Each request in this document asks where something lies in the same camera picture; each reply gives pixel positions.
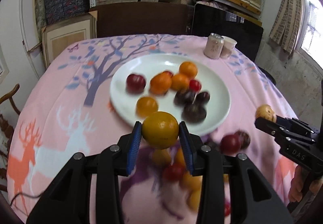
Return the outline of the person's right hand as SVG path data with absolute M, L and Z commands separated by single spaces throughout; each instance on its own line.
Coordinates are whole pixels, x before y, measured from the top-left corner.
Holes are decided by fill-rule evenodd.
M 288 193 L 288 199 L 290 202 L 300 202 L 302 195 L 302 188 L 304 186 L 304 176 L 302 175 L 302 167 L 297 166 L 295 168 L 295 174 L 293 179 L 291 180 L 291 187 Z M 322 179 L 315 180 L 311 183 L 309 190 L 313 193 L 313 195 L 317 195 L 322 187 Z

